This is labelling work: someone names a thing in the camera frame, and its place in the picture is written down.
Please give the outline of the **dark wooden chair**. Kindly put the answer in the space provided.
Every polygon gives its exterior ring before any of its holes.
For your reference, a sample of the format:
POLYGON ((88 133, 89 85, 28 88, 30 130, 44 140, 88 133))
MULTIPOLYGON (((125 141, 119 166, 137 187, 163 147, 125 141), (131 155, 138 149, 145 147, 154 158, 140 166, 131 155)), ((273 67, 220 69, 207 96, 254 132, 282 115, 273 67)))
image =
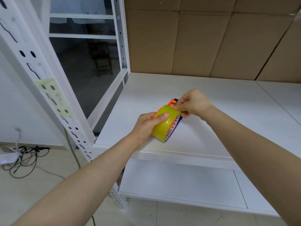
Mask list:
POLYGON ((110 73, 113 76, 111 55, 108 42, 88 42, 91 58, 95 64, 98 77, 101 73, 110 73))

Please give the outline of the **person's right forearm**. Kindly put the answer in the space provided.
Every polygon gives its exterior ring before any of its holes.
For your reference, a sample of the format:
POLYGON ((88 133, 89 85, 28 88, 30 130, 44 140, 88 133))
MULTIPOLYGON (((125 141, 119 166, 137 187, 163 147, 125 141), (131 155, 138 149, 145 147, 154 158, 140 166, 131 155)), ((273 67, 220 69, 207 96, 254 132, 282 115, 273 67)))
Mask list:
POLYGON ((215 106, 199 117, 289 226, 301 226, 301 158, 240 124, 215 106))

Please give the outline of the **white metal shelving rack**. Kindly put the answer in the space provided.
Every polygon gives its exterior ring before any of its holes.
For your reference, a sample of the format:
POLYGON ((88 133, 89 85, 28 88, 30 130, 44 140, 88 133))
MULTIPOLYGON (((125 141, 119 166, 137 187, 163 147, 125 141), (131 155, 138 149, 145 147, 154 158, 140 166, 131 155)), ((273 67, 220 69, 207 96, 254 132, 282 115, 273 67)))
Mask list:
MULTIPOLYGON (((142 113, 199 88, 232 118, 301 158, 301 84, 131 73, 127 60, 86 119, 30 0, 0 0, 0 50, 55 126, 63 126, 91 162, 126 136, 142 113), (54 78, 76 119, 62 118, 34 84, 54 78)), ((212 129, 196 116, 178 122, 163 143, 150 137, 133 154, 121 184, 126 197, 279 216, 241 172, 212 129)))

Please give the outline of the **person's right hand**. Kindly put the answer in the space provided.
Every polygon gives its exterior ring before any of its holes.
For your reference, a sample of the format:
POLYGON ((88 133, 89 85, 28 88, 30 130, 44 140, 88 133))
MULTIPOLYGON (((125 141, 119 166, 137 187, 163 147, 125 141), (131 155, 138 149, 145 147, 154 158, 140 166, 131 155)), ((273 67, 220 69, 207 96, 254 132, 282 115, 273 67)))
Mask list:
POLYGON ((176 104, 182 103, 187 104, 188 112, 181 112, 181 116, 185 118, 192 114, 205 121, 209 114, 215 112, 216 110, 216 107, 206 98, 205 94, 197 89, 192 89, 186 92, 176 102, 176 104))

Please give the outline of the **person's left hand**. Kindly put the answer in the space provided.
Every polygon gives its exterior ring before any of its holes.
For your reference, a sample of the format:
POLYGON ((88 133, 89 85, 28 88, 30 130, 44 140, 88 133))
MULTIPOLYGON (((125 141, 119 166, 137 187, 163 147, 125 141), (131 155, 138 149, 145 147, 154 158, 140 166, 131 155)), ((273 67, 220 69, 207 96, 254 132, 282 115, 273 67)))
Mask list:
POLYGON ((153 119, 156 112, 141 114, 133 128, 128 134, 129 139, 133 143, 134 149, 140 149, 148 137, 151 135, 153 128, 153 119))

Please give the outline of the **yellowish tape patch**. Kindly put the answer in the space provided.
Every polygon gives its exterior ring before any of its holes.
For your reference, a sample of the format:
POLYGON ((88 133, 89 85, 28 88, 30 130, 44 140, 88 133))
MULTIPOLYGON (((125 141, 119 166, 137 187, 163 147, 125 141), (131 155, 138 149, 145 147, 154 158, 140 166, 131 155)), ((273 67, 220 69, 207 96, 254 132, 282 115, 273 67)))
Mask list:
POLYGON ((69 102, 54 78, 35 81, 37 88, 50 100, 51 106, 62 118, 76 119, 69 102))

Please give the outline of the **person's left forearm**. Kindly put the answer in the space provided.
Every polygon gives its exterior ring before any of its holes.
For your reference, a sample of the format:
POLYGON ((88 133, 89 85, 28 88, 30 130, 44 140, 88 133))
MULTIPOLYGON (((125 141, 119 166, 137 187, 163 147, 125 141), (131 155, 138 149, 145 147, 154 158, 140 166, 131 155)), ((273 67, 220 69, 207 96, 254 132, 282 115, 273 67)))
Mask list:
POLYGON ((11 226, 85 226, 145 141, 140 134, 128 134, 64 179, 11 226))

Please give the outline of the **white router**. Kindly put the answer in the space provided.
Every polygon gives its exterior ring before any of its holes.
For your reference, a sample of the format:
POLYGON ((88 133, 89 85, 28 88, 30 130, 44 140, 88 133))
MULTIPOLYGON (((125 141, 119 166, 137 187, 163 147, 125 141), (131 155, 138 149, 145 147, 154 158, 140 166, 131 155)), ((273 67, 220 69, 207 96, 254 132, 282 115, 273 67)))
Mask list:
POLYGON ((9 152, 0 154, 0 165, 12 164, 19 159, 17 152, 9 152))

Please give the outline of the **wall of brown cardboard sheets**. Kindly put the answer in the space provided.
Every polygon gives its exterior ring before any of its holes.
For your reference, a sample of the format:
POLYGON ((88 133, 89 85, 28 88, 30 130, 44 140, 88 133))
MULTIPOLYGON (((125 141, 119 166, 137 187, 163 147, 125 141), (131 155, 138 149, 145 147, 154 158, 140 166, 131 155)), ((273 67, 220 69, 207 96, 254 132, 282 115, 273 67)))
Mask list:
POLYGON ((301 83, 301 0, 124 0, 131 72, 301 83))

